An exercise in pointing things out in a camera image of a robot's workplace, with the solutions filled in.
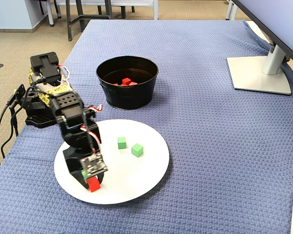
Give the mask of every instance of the yellow tape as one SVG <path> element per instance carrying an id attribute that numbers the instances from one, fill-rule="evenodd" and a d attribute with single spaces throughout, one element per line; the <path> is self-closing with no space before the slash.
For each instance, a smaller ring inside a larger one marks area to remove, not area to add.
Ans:
<path id="1" fill-rule="evenodd" d="M 45 92 L 48 94 L 62 94 L 62 93 L 69 92 L 69 91 L 70 91 L 70 87 L 68 85 L 63 85 L 63 86 L 56 87 L 54 89 L 49 89 Z M 49 103 L 50 103 L 49 97 L 50 96 L 47 94 L 41 94 L 41 93 L 38 93 L 38 96 L 39 96 L 40 100 L 43 101 L 49 107 Z"/>
<path id="2" fill-rule="evenodd" d="M 31 78 L 31 74 L 33 74 L 33 70 L 30 69 L 30 72 L 28 74 L 29 84 L 31 85 L 33 83 L 33 79 Z"/>

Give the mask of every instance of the white plate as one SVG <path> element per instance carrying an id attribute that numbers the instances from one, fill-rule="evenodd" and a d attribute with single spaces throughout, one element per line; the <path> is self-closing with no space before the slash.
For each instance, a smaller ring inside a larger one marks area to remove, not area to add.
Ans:
<path id="1" fill-rule="evenodd" d="M 97 124 L 102 139 L 101 153 L 108 168 L 101 188 L 92 193 L 69 173 L 63 155 L 69 146 L 64 142 L 55 157 L 54 173 L 67 193 L 94 204 L 116 204 L 140 197 L 160 182 L 168 167 L 169 152 L 156 130 L 127 119 L 104 120 Z M 118 137 L 126 137 L 126 149 L 118 149 Z M 140 157 L 131 154 L 131 147 L 136 143 L 143 146 L 144 153 Z"/>

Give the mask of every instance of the green cube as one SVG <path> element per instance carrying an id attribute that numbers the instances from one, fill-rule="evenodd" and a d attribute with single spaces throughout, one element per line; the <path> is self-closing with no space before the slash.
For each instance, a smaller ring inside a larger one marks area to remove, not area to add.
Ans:
<path id="1" fill-rule="evenodd" d="M 118 140 L 118 149 L 126 149 L 127 145 L 126 145 L 126 137 L 119 137 L 117 138 Z"/>
<path id="2" fill-rule="evenodd" d="M 82 175 L 83 175 L 83 178 L 84 178 L 84 181 L 87 183 L 87 172 L 84 170 L 84 169 L 82 169 Z"/>
<path id="3" fill-rule="evenodd" d="M 139 157 L 141 154 L 143 154 L 143 147 L 139 144 L 135 144 L 131 147 L 131 153 L 136 157 Z"/>

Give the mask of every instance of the monitor base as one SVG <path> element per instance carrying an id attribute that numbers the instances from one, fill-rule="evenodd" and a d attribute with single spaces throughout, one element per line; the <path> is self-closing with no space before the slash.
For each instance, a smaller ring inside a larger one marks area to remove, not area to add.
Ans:
<path id="1" fill-rule="evenodd" d="M 267 56 L 227 58 L 235 89 L 290 95 L 287 77 L 280 68 L 276 75 L 262 72 Z"/>

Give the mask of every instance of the monitor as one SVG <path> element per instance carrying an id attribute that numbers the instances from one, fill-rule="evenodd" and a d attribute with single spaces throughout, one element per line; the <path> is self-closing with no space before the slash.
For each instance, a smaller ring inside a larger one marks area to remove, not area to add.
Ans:
<path id="1" fill-rule="evenodd" d="M 276 44 L 268 56 L 228 58 L 236 89 L 291 94 L 280 66 L 293 60 L 293 0 L 232 0 Z"/>

